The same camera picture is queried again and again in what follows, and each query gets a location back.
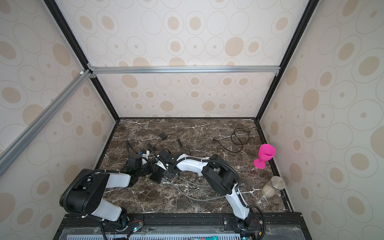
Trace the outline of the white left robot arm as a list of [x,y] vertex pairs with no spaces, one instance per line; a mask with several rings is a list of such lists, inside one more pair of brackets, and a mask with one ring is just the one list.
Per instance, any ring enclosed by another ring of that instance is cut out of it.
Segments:
[[137,152],[128,140],[125,146],[127,158],[122,170],[81,170],[60,198],[60,206],[67,213],[111,223],[120,230],[128,225],[127,210],[105,200],[105,190],[130,188],[158,167],[156,159],[149,159],[149,150]]

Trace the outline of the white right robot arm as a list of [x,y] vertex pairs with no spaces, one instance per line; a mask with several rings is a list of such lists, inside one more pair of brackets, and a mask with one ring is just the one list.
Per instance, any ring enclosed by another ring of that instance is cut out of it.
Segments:
[[261,240],[266,231],[264,214],[257,206],[248,205],[240,191],[241,178],[238,173],[220,156],[213,154],[210,157],[199,158],[186,154],[173,155],[169,150],[162,149],[155,152],[154,146],[147,144],[148,151],[155,156],[157,170],[151,175],[151,180],[157,183],[161,181],[172,184],[172,179],[181,172],[192,172],[203,177],[221,198],[225,198],[230,204],[234,216],[238,219],[238,228],[246,231],[260,225],[257,240]]

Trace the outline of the black power adapter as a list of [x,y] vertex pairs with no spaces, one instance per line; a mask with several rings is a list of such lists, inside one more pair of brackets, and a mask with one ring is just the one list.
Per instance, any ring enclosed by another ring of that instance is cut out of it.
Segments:
[[165,133],[160,133],[160,138],[162,140],[166,140],[168,138],[168,135],[166,135]]

